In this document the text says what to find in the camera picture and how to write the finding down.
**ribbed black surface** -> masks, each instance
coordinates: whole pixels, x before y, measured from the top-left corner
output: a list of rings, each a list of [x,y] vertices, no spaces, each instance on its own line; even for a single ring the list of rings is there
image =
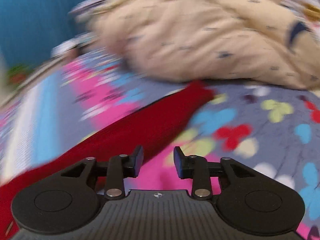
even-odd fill
[[[251,236],[227,225],[209,202],[195,201],[186,191],[132,190],[109,201],[94,221],[62,235],[41,236],[20,230],[13,240],[301,240],[297,234]]]

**bed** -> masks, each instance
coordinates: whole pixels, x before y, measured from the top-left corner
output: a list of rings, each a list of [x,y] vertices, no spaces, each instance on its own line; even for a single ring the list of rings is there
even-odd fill
[[[320,7],[319,0],[308,2]],[[305,239],[319,239],[320,90],[289,90],[248,80],[206,82],[217,96],[142,167],[138,178],[125,180],[126,190],[190,190],[191,181],[176,174],[174,146],[209,161],[230,156],[296,190],[306,204],[298,233]],[[125,60],[102,49],[80,56],[0,113],[2,180],[56,158],[98,130],[186,85],[135,74]],[[215,178],[212,187],[218,194]]]

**blue fabric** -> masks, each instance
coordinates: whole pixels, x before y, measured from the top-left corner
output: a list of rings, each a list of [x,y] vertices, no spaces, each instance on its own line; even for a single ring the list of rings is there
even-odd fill
[[[36,67],[51,49],[80,33],[68,15],[84,0],[0,0],[0,47],[8,67]]]

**white crosshair logo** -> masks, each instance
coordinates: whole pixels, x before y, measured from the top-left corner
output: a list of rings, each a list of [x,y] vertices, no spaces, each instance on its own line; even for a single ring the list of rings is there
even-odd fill
[[[162,194],[162,193],[160,193],[160,192],[157,192],[157,193],[155,193],[155,194],[154,194],[154,196],[155,196],[156,198],[160,198],[160,197],[162,197],[162,196],[163,196],[163,194]]]

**green object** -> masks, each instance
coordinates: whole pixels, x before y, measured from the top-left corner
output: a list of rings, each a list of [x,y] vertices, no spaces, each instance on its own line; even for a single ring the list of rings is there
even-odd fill
[[[25,64],[18,64],[8,70],[8,82],[14,88],[18,87],[30,75],[32,71],[30,67]]]

